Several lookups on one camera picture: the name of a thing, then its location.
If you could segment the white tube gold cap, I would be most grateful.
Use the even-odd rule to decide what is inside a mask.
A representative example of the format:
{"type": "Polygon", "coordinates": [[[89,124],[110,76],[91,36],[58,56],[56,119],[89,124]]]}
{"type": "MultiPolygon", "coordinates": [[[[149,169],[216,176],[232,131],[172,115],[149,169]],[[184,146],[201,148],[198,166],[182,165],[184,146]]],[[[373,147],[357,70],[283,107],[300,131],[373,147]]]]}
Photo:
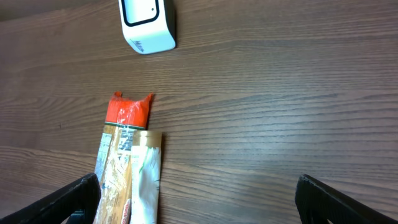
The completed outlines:
{"type": "Polygon", "coordinates": [[[131,148],[131,224],[157,222],[162,133],[135,131],[131,148]]]}

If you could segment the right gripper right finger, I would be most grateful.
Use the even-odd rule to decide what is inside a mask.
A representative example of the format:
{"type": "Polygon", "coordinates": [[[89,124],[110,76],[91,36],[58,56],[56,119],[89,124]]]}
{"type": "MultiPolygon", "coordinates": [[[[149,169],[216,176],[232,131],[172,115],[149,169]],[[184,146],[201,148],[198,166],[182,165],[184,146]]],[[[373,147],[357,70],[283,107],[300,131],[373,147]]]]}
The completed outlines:
{"type": "Polygon", "coordinates": [[[307,174],[298,178],[295,204],[304,224],[397,224],[396,220],[307,174]]]}

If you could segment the orange spaghetti packet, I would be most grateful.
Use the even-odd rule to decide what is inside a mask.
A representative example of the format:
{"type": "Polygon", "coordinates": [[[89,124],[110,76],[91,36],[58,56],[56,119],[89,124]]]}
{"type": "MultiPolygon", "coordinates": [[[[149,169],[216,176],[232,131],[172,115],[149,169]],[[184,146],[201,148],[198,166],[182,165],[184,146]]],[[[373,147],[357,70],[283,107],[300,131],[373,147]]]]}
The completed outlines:
{"type": "Polygon", "coordinates": [[[109,101],[95,165],[101,189],[95,223],[129,222],[133,136],[146,129],[153,97],[134,101],[117,91],[109,101]]]}

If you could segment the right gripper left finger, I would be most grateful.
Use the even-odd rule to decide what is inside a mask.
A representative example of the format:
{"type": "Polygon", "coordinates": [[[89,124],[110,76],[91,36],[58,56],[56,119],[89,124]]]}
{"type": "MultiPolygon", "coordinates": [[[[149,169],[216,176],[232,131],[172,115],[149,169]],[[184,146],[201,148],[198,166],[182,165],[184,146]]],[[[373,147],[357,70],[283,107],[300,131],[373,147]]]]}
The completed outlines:
{"type": "Polygon", "coordinates": [[[101,189],[89,173],[29,206],[1,218],[2,224],[93,223],[101,189]]]}

